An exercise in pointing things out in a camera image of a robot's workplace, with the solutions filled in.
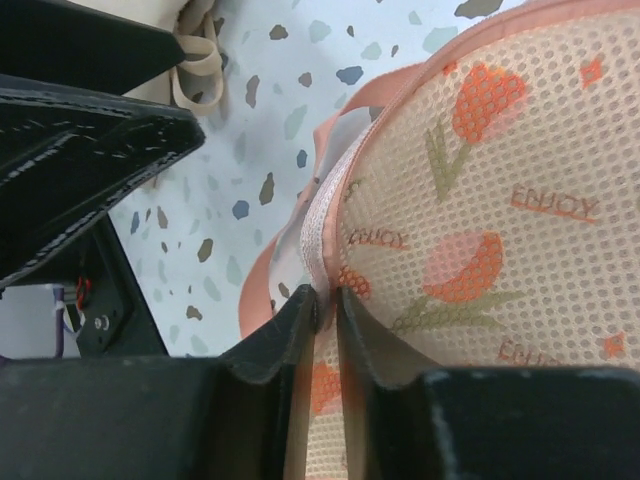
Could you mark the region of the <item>beige folded garment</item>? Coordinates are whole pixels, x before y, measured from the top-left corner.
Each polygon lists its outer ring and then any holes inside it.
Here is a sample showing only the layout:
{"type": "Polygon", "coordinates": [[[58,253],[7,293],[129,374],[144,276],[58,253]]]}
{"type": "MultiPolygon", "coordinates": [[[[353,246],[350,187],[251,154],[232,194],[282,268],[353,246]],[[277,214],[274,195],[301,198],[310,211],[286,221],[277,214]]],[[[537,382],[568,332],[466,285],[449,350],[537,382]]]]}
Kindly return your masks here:
{"type": "Polygon", "coordinates": [[[127,97],[165,105],[174,103],[198,117],[205,117],[215,110],[223,95],[224,80],[223,61],[211,15],[214,4],[214,0],[122,3],[124,18],[173,34],[186,55],[177,66],[127,92],[127,97]],[[210,81],[212,98],[200,102],[187,97],[179,79],[181,72],[210,81]]]}

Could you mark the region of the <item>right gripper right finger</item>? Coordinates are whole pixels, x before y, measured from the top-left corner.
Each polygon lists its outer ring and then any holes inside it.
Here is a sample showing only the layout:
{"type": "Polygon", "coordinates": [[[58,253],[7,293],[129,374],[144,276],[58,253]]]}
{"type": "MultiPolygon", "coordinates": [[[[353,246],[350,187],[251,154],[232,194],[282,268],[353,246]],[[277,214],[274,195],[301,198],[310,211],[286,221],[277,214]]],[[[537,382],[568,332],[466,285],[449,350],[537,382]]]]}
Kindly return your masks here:
{"type": "Polygon", "coordinates": [[[352,479],[635,479],[639,375],[443,367],[349,289],[336,326],[352,479]]]}

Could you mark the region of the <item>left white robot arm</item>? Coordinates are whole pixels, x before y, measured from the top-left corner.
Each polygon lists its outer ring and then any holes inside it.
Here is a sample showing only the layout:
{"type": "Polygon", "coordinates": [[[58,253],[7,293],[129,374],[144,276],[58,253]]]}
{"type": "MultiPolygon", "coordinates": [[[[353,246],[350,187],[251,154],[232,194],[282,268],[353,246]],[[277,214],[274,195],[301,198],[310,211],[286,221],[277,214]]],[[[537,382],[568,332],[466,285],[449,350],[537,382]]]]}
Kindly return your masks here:
{"type": "Polygon", "coordinates": [[[185,57],[173,34],[71,1],[1,5],[1,284],[51,284],[84,316],[79,351],[164,346],[109,219],[204,142],[194,114],[129,92],[185,57]]]}

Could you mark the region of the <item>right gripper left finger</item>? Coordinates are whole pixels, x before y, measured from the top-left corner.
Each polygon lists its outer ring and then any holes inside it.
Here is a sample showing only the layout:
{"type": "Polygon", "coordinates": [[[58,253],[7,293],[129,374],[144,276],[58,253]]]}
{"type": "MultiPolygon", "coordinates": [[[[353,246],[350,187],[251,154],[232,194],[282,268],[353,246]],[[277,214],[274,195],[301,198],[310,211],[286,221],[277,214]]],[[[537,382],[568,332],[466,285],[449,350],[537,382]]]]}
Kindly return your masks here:
{"type": "Polygon", "coordinates": [[[303,285],[217,358],[3,366],[2,477],[303,478],[316,317],[303,285]]]}

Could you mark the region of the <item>tulip print mesh laundry bag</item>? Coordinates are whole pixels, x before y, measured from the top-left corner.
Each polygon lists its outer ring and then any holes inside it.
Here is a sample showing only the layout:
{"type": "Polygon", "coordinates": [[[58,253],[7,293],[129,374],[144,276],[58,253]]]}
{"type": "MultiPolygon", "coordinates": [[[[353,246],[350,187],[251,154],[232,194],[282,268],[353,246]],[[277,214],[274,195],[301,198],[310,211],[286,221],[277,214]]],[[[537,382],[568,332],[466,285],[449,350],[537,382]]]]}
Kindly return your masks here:
{"type": "Polygon", "coordinates": [[[346,454],[336,291],[443,366],[639,365],[639,5],[530,1],[366,84],[242,289],[320,299],[304,475],[346,454]]]}

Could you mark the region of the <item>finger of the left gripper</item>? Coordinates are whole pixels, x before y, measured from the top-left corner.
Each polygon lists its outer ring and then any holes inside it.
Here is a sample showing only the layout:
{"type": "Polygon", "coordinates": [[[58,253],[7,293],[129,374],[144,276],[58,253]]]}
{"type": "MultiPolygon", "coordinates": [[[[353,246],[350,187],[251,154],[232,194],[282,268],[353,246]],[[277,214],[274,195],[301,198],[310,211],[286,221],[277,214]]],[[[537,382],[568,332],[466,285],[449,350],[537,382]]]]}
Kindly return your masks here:
{"type": "Polygon", "coordinates": [[[70,1],[1,3],[1,77],[122,95],[186,58],[169,32],[70,1]]]}
{"type": "Polygon", "coordinates": [[[1,284],[50,261],[204,140],[184,109],[2,76],[1,284]]]}

